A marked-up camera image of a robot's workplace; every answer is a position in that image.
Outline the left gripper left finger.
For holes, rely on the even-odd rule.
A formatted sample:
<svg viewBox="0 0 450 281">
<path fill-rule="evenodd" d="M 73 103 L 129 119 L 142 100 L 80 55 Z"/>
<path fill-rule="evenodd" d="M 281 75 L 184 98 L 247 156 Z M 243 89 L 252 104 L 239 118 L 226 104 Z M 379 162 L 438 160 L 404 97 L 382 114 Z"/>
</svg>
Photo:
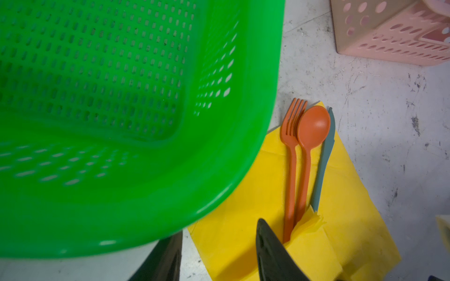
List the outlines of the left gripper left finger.
<svg viewBox="0 0 450 281">
<path fill-rule="evenodd" d="M 178 281 L 183 232 L 160 240 L 129 281 Z"/>
</svg>

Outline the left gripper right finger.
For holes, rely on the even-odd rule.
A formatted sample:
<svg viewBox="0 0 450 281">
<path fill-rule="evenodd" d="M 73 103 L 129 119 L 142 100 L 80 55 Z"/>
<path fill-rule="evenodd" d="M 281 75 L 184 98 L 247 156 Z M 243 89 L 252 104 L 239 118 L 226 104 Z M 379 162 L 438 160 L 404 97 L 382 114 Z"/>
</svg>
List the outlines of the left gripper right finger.
<svg viewBox="0 0 450 281">
<path fill-rule="evenodd" d="M 267 222 L 260 218 L 256 230 L 256 249 L 261 281 L 308 281 Z"/>
</svg>

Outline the yellow paper napkin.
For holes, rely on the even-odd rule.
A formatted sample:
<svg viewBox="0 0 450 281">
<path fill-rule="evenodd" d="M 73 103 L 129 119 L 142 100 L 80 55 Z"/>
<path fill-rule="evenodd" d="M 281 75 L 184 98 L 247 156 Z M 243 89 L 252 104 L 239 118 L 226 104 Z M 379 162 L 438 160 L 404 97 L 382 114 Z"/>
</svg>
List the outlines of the yellow paper napkin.
<svg viewBox="0 0 450 281">
<path fill-rule="evenodd" d="M 288 160 L 280 131 L 267 134 L 235 191 L 188 228 L 214 281 L 259 280 L 257 222 L 266 220 L 282 237 Z M 401 261 L 339 136 L 326 167 L 319 208 L 306 212 L 285 247 L 312 281 L 380 281 Z"/>
</svg>

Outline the teal plastic knife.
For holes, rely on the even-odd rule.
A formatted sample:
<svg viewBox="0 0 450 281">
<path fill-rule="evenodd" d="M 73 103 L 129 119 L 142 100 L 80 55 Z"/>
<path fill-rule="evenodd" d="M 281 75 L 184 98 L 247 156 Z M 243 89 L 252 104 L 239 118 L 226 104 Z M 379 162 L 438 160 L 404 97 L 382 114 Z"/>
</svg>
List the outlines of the teal plastic knife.
<svg viewBox="0 0 450 281">
<path fill-rule="evenodd" d="M 326 172 L 326 167 L 327 167 L 327 164 L 328 164 L 328 161 L 331 156 L 331 153 L 332 153 L 332 150 L 334 147 L 334 143 L 335 143 L 336 125 L 335 125 L 335 116 L 334 116 L 332 107 L 328 108 L 328 113 L 330 116 L 330 130 L 329 130 L 328 136 L 326 137 L 326 139 L 324 140 L 324 142 L 322 144 L 321 157 L 320 157 L 320 160 L 318 163 L 318 169 L 317 169 L 317 173 L 316 173 L 314 189 L 313 189 L 312 197 L 311 197 L 311 207 L 315 213 L 317 213 L 318 209 L 319 209 L 319 203 L 320 203 L 320 199 L 321 199 L 321 191 L 322 191 L 324 176 L 325 176 L 325 172 Z"/>
</svg>

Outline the orange plastic fork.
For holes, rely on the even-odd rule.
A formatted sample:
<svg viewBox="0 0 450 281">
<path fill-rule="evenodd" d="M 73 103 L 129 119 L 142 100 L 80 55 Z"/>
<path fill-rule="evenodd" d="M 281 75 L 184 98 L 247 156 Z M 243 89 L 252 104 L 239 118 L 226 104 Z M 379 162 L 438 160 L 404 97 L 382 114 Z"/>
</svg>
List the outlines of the orange plastic fork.
<svg viewBox="0 0 450 281">
<path fill-rule="evenodd" d="M 288 177 L 287 188 L 285 193 L 285 213 L 284 213 L 284 229 L 282 243 L 289 242 L 291 233 L 294 228 L 295 218 L 295 189 L 296 189 L 296 147 L 299 142 L 296 138 L 296 129 L 301 115 L 304 113 L 307 101 L 294 98 L 289 109 L 283 119 L 280 128 L 281 142 L 288 150 Z"/>
</svg>

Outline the orange plastic spoon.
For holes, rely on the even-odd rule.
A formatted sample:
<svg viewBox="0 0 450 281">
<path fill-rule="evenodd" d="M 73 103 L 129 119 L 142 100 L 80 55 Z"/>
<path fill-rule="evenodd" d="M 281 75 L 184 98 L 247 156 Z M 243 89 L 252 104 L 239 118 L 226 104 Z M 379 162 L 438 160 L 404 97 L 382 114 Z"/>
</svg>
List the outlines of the orange plastic spoon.
<svg viewBox="0 0 450 281">
<path fill-rule="evenodd" d="M 300 194 L 296 207 L 295 222 L 301 221 L 307 208 L 307 195 L 311 172 L 311 151 L 321 145 L 330 130 L 330 116 L 326 108 L 314 106 L 306 110 L 300 118 L 297 128 L 297 139 L 302 148 L 303 171 Z"/>
</svg>

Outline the green plastic basket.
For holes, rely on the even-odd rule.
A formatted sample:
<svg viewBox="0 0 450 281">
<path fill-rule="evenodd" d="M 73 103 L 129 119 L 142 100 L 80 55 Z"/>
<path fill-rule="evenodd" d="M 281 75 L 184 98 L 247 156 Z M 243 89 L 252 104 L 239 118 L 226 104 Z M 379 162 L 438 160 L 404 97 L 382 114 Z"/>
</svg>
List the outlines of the green plastic basket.
<svg viewBox="0 0 450 281">
<path fill-rule="evenodd" d="M 1 257 L 166 238 L 263 144 L 284 1 L 2 1 Z"/>
</svg>

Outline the pink plastic basket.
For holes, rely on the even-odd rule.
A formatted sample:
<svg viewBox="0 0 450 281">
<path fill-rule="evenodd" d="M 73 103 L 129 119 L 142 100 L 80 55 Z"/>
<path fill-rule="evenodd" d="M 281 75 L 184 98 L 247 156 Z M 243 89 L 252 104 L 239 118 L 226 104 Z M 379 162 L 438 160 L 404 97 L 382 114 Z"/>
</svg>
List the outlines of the pink plastic basket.
<svg viewBox="0 0 450 281">
<path fill-rule="evenodd" d="M 436 66 L 450 60 L 449 1 L 331 1 L 341 55 Z"/>
</svg>

